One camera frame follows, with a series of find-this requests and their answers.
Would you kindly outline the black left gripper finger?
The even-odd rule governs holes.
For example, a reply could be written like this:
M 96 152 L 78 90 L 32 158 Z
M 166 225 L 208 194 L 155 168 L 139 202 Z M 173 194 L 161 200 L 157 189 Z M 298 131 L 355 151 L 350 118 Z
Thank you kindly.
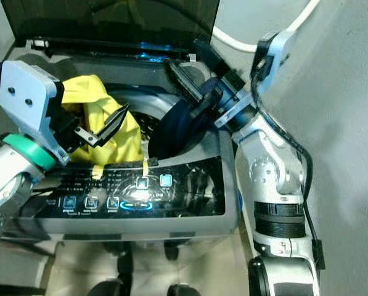
M 118 108 L 108 116 L 104 126 L 99 130 L 99 141 L 110 141 L 119 132 L 128 114 L 128 105 Z
M 76 134 L 81 138 L 83 143 L 91 147 L 101 147 L 105 144 L 105 139 L 101 136 L 91 133 L 82 127 L 76 127 Z

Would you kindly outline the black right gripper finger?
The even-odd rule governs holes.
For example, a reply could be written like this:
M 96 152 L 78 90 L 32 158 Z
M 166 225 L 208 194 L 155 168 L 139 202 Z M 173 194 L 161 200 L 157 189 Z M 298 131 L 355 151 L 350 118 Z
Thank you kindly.
M 201 84 L 187 74 L 180 63 L 166 61 L 166 75 L 173 82 L 184 101 L 189 104 L 191 111 L 215 111 L 218 103 L 218 79 L 210 77 Z
M 212 48 L 211 42 L 198 38 L 194 40 L 193 47 L 198 60 L 203 62 L 217 77 L 225 78 L 231 84 L 245 84 L 240 73 L 228 65 L 226 60 Z

